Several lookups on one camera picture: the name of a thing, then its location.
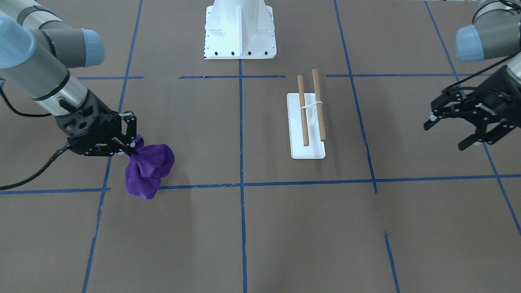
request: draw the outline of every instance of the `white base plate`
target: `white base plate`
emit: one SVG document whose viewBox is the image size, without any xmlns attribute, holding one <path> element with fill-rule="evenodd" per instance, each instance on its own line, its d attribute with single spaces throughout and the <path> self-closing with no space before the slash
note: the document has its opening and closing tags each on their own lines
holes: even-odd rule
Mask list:
<svg viewBox="0 0 521 293">
<path fill-rule="evenodd" d="M 213 5 L 206 8 L 206 20 L 212 11 Z M 273 9 L 268 8 L 269 15 L 273 21 Z M 204 38 L 204 58 L 205 59 L 272 59 L 277 56 L 277 46 L 275 43 L 274 32 L 259 32 L 252 40 L 244 45 L 232 42 L 222 33 L 208 32 Z"/>
<path fill-rule="evenodd" d="M 314 93 L 304 94 L 305 104 L 316 102 Z M 302 134 L 302 119 L 300 116 L 300 98 L 298 93 L 288 94 L 288 121 L 290 127 L 290 146 L 292 158 L 324 158 L 326 157 L 326 147 L 320 141 L 320 130 L 318 121 L 314 124 L 310 122 L 317 120 L 317 108 L 312 106 L 306 109 L 307 132 L 309 135 L 309 146 L 304 146 L 304 136 Z"/>
</svg>

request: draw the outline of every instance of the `blue tape line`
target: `blue tape line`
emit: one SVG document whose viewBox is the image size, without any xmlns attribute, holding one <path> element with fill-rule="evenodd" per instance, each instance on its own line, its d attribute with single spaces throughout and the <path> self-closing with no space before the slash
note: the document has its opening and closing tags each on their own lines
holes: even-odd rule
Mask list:
<svg viewBox="0 0 521 293">
<path fill-rule="evenodd" d="M 392 257 L 391 244 L 389 243 L 389 232 L 386 233 L 387 254 L 389 255 L 389 262 L 391 263 L 392 277 L 394 279 L 394 286 L 396 293 L 400 293 L 400 285 L 398 284 L 398 276 L 396 275 L 396 268 L 394 267 L 394 259 Z"/>
<path fill-rule="evenodd" d="M 353 79 L 353 72 L 351 71 L 351 63 L 349 61 L 348 47 L 345 44 L 344 30 L 342 29 L 342 23 L 340 21 L 340 13 L 338 11 L 338 4 L 337 4 L 337 0 L 333 0 L 333 1 L 334 1 L 334 8 L 337 13 L 337 21 L 338 21 L 338 27 L 340 29 L 340 37 L 342 38 L 342 45 L 344 46 L 345 61 L 347 62 L 349 77 L 351 79 L 351 88 L 353 89 L 353 96 L 355 98 L 356 112 L 358 113 L 358 120 L 360 121 L 360 129 L 362 131 L 362 137 L 364 138 L 365 149 L 367 152 L 367 162 L 369 163 L 369 171 L 371 172 L 371 178 L 373 179 L 373 187 L 375 189 L 375 193 L 378 193 L 378 187 L 376 185 L 376 179 L 375 179 L 375 172 L 373 170 L 373 162 L 371 161 L 371 153 L 369 151 L 369 144 L 367 143 L 367 137 L 365 135 L 365 130 L 364 130 L 364 122 L 362 121 L 362 112 L 360 111 L 360 104 L 358 103 L 358 96 L 356 94 L 356 87 L 355 87 L 355 81 Z"/>
<path fill-rule="evenodd" d="M 521 174 L 498 175 L 500 178 L 521 178 Z M 494 179 L 496 175 L 475 175 L 475 176 L 444 176 L 444 177 L 410 177 L 410 178 L 382 178 L 376 182 L 412 182 L 412 181 L 444 181 L 444 180 L 480 180 Z M 280 182 L 250 182 L 244 183 L 245 187 L 258 186 L 291 186 L 291 185 L 326 185 L 326 184 L 359 184 L 372 183 L 372 179 L 350 179 L 350 180 L 317 180 L 317 181 L 280 181 Z M 240 187 L 240 183 L 226 184 L 200 184 L 200 185 L 171 185 L 161 186 L 159 189 L 197 189 L 197 188 L 233 188 Z M 43 193 L 77 193 L 77 192 L 101 192 L 103 188 L 87 189 L 48 189 L 48 190 L 14 190 L 0 191 L 0 195 L 10 194 L 43 194 Z"/>
<path fill-rule="evenodd" d="M 125 91 L 126 91 L 126 88 L 127 88 L 127 81 L 128 81 L 128 77 L 129 77 L 129 71 L 130 71 L 130 64 L 132 62 L 132 54 L 133 54 L 133 51 L 134 51 L 135 39 L 136 39 L 136 36 L 137 36 L 137 33 L 138 33 L 139 20 L 140 20 L 140 17 L 141 17 L 141 9 L 142 9 L 142 7 L 143 7 L 143 0 L 140 0 L 139 1 L 139 7 L 138 7 L 138 15 L 137 15 L 136 21 L 135 21 L 134 35 L 132 36 L 132 43 L 130 45 L 130 53 L 129 53 L 129 58 L 128 58 L 128 62 L 127 62 L 127 70 L 125 71 L 125 78 L 123 79 L 123 87 L 121 89 L 121 97 L 119 99 L 118 112 L 121 111 L 121 106 L 123 104 L 123 98 L 125 97 Z M 90 250 L 90 254 L 89 254 L 89 261 L 87 263 L 87 269 L 86 269 L 86 272 L 85 272 L 85 280 L 83 282 L 82 293 L 86 293 L 87 292 L 87 286 L 89 284 L 89 277 L 91 275 L 91 267 L 92 267 L 92 259 L 94 257 L 94 250 L 96 248 L 97 235 L 98 235 L 98 231 L 99 231 L 99 228 L 100 228 L 100 221 L 101 221 L 101 214 L 102 214 L 101 208 L 103 206 L 103 202 L 105 201 L 105 192 L 106 192 L 106 188 L 107 188 L 108 175 L 110 173 L 110 165 L 111 165 L 111 163 L 112 163 L 112 157 L 109 157 L 108 161 L 107 161 L 107 169 L 105 171 L 105 178 L 103 180 L 103 189 L 104 190 L 101 192 L 100 204 L 98 206 L 98 214 L 97 214 L 97 219 L 96 219 L 96 233 L 94 234 L 94 237 L 92 238 L 91 250 Z"/>
<path fill-rule="evenodd" d="M 202 184 L 202 185 L 172 185 L 161 186 L 159 189 L 197 189 L 197 188 L 223 188 L 223 187 L 239 187 L 239 183 L 228 184 Z"/>
<path fill-rule="evenodd" d="M 494 174 L 496 176 L 496 180 L 498 181 L 499 188 L 501 188 L 501 192 L 503 193 L 503 197 L 505 198 L 506 205 L 508 206 L 508 209 L 510 210 L 510 214 L 512 215 L 512 219 L 514 219 L 514 223 L 517 227 L 517 232 L 521 236 L 521 227 L 519 226 L 519 221 L 517 220 L 516 213 L 514 212 L 514 209 L 512 208 L 512 204 L 510 203 L 510 199 L 508 199 L 508 195 L 506 194 L 505 188 L 503 187 L 503 183 L 501 182 L 501 176 L 498 175 L 498 170 L 496 169 L 494 165 L 494 161 L 492 160 L 492 156 L 490 155 L 490 152 L 488 150 L 488 147 L 485 143 L 483 143 L 483 147 L 485 148 L 485 152 L 487 153 L 487 157 L 489 159 L 490 165 L 492 166 L 492 170 L 494 171 Z"/>
<path fill-rule="evenodd" d="M 179 79 L 208 79 L 208 78 L 286 78 L 285 75 L 199 75 L 181 76 Z"/>
<path fill-rule="evenodd" d="M 521 174 L 499 175 L 499 178 L 521 178 Z"/>
<path fill-rule="evenodd" d="M 354 184 L 354 183 L 372 183 L 371 179 L 354 179 L 354 180 L 325 180 L 325 181 L 286 181 L 286 182 L 252 182 L 245 183 L 246 187 L 254 186 L 290 186 L 290 185 L 322 185 L 322 184 Z"/>
<path fill-rule="evenodd" d="M 458 74 L 459 76 L 471 76 L 473 74 Z M 422 77 L 422 76 L 454 76 L 454 74 L 328 74 L 326 77 Z M 480 74 L 480 76 L 492 76 L 492 74 Z"/>
<path fill-rule="evenodd" d="M 12 195 L 12 194 L 45 194 L 45 193 L 78 193 L 78 192 L 102 192 L 104 190 L 110 190 L 110 188 L 84 188 L 84 189 L 47 189 L 47 190 L 11 190 L 11 191 L 0 191 L 0 195 Z"/>
<path fill-rule="evenodd" d="M 139 21 L 141 19 L 141 9 L 143 8 L 143 0 L 139 1 L 138 16 L 135 20 L 134 34 L 132 36 L 132 42 L 130 44 L 129 59 L 127 61 L 127 69 L 125 70 L 125 78 L 123 79 L 123 89 L 121 90 L 121 97 L 119 98 L 118 112 L 121 112 L 123 106 L 123 99 L 125 98 L 125 92 L 127 90 L 127 82 L 129 80 L 130 64 L 132 63 L 132 55 L 134 54 L 135 39 L 138 35 Z"/>
<path fill-rule="evenodd" d="M 454 72 L 454 76 L 456 77 L 456 80 L 460 81 L 460 79 L 458 78 L 458 74 L 456 73 L 456 68 L 454 67 L 454 64 L 452 63 L 451 56 L 449 55 L 449 51 L 447 50 L 447 46 L 445 46 L 445 42 L 443 41 L 440 30 L 438 29 L 438 25 L 436 24 L 436 21 L 434 20 L 434 16 L 432 15 L 432 12 L 430 11 L 429 4 L 427 3 L 427 1 L 424 1 L 424 3 L 425 3 L 425 7 L 427 8 L 427 11 L 429 12 L 429 16 L 430 16 L 430 19 L 432 20 L 432 24 L 434 25 L 434 28 L 436 29 L 436 33 L 438 34 L 438 37 L 440 38 L 441 45 L 443 46 L 443 50 L 445 51 L 445 55 L 447 55 L 449 64 L 451 65 L 452 71 Z"/>
<path fill-rule="evenodd" d="M 495 175 L 482 176 L 445 176 L 445 177 L 413 177 L 413 178 L 389 178 L 376 179 L 377 182 L 411 182 L 411 181 L 437 181 L 437 180 L 472 180 L 472 179 L 493 179 Z"/>
<path fill-rule="evenodd" d="M 90 77 L 79 77 L 81 80 L 121 80 L 121 79 L 144 79 L 142 76 L 90 76 Z"/>
<path fill-rule="evenodd" d="M 285 75 L 243 75 L 242 78 L 286 78 Z"/>
<path fill-rule="evenodd" d="M 100 221 L 101 221 L 101 207 L 103 206 L 103 202 L 105 201 L 105 192 L 107 190 L 107 182 L 108 182 L 108 174 L 110 172 L 110 165 L 112 163 L 112 157 L 109 157 L 107 160 L 107 168 L 105 170 L 105 178 L 103 179 L 103 191 L 100 196 L 100 204 L 98 205 L 98 213 L 96 217 L 96 232 L 94 233 L 94 237 L 91 242 L 91 250 L 89 252 L 89 261 L 87 262 L 87 269 L 85 271 L 85 280 L 83 281 L 83 290 L 82 293 L 87 292 L 87 286 L 89 285 L 89 278 L 91 276 L 91 268 L 92 268 L 92 260 L 94 258 L 94 250 L 96 249 L 96 241 L 98 231 L 100 229 Z"/>
<path fill-rule="evenodd" d="M 242 60 L 239 60 L 239 129 L 240 129 L 240 176 L 241 176 L 241 231 L 242 231 L 242 288 L 248 292 L 248 274 L 246 264 L 246 213 L 244 209 L 244 120 L 243 120 L 243 88 L 242 88 Z"/>
</svg>

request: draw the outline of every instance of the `purple cloth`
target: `purple cloth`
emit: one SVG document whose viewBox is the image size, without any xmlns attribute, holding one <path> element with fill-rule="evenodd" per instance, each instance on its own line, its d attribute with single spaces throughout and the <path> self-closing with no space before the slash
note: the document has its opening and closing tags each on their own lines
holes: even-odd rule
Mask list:
<svg viewBox="0 0 521 293">
<path fill-rule="evenodd" d="M 173 152 L 166 144 L 145 145 L 140 135 L 134 142 L 139 155 L 132 154 L 125 169 L 127 192 L 151 200 L 161 186 L 161 178 L 166 177 L 172 169 Z"/>
</svg>

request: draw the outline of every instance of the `wooden stick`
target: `wooden stick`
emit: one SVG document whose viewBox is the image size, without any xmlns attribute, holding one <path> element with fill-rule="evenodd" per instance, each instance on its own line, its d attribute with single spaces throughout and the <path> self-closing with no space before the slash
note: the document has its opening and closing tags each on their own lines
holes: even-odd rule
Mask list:
<svg viewBox="0 0 521 293">
<path fill-rule="evenodd" d="M 315 86 L 315 98 L 320 102 L 320 86 L 318 85 L 318 70 L 313 69 L 313 85 Z M 318 128 L 320 140 L 326 141 L 326 127 L 324 126 L 324 115 L 322 114 L 322 103 L 317 103 Z"/>
<path fill-rule="evenodd" d="M 302 135 L 304 136 L 304 146 L 307 147 L 309 145 L 309 134 L 307 133 L 307 117 L 306 117 L 306 108 L 302 108 L 306 105 L 306 101 L 304 100 L 304 83 L 302 82 L 302 76 L 297 76 L 297 81 L 299 83 L 299 98 L 300 98 L 300 117 L 302 118 Z"/>
</svg>

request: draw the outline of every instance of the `white stand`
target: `white stand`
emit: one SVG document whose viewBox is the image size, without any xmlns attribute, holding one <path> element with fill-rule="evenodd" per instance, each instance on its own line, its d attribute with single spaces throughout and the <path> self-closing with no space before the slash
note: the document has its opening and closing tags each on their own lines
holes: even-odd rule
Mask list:
<svg viewBox="0 0 521 293">
<path fill-rule="evenodd" d="M 273 9 L 264 0 L 215 0 L 206 8 L 206 59 L 270 59 L 277 55 Z"/>
<path fill-rule="evenodd" d="M 304 93 L 307 117 L 307 131 L 309 134 L 309 146 L 304 146 L 302 134 L 302 118 L 300 114 L 299 93 L 288 94 L 288 120 L 290 127 L 290 146 L 292 158 L 324 158 L 326 148 L 320 140 L 318 125 L 317 102 L 314 93 Z"/>
</svg>

